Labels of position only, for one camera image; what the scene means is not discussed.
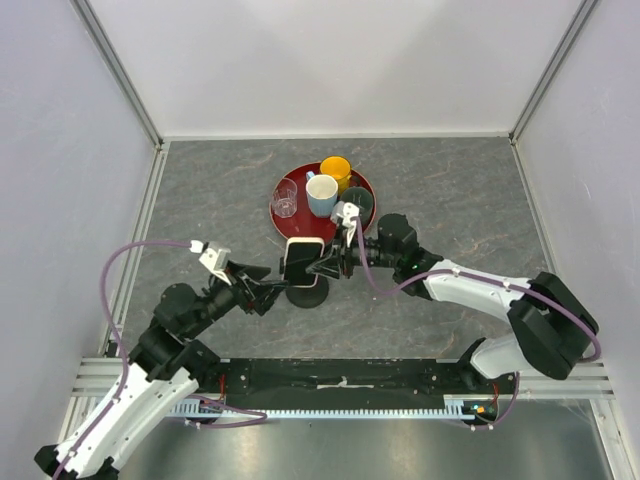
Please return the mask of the phone with pink case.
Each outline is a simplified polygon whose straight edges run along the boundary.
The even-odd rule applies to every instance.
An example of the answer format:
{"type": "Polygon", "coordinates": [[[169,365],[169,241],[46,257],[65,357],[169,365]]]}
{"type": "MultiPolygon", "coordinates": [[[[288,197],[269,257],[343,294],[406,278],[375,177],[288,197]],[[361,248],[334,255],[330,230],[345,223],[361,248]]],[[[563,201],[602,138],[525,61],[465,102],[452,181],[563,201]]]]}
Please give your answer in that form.
{"type": "Polygon", "coordinates": [[[307,268],[319,260],[325,243],[320,237],[290,237],[286,242],[282,260],[282,277],[289,287],[312,288],[317,283],[317,275],[308,273],[307,268]]]}

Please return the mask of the black phone stand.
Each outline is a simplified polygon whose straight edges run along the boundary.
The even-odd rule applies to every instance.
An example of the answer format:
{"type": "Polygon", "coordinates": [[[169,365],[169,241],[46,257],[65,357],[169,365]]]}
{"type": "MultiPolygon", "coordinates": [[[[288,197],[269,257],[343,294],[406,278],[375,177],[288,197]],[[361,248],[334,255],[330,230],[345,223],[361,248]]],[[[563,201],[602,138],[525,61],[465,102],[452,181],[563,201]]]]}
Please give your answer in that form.
{"type": "Polygon", "coordinates": [[[329,282],[325,277],[319,276],[313,287],[288,287],[285,295],[288,301],[298,308],[316,308],[328,298],[329,282]]]}

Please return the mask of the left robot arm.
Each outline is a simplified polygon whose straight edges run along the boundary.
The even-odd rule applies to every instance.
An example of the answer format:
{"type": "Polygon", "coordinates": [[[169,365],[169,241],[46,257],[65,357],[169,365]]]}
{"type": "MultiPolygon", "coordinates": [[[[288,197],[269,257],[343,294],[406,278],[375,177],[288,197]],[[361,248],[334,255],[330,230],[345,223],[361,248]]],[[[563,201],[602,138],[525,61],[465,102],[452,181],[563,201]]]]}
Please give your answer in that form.
{"type": "Polygon", "coordinates": [[[42,447],[35,462],[52,479],[115,479],[142,440],[180,401],[219,382],[220,358],[198,335],[234,308],[264,315],[287,288],[270,268],[231,263],[196,292],[169,286],[149,327],[126,356],[121,375],[65,441],[42,447]]]}

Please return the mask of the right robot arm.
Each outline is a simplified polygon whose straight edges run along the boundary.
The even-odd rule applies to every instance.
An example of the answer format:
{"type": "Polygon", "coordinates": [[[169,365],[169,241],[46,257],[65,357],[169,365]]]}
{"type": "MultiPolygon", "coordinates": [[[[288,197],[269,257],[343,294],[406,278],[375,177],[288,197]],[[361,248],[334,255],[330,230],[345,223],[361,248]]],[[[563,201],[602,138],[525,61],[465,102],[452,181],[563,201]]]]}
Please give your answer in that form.
{"type": "Polygon", "coordinates": [[[481,393],[494,379],[527,369],[564,380],[577,364],[600,358],[596,320],[556,275],[512,278],[462,267],[421,247],[401,214],[383,216],[374,238],[364,237],[355,218],[335,222],[328,252],[307,272],[340,279],[351,277],[355,267],[389,268],[392,294],[457,304],[510,326],[501,338],[476,340],[460,358],[457,377],[465,391],[481,393]]]}

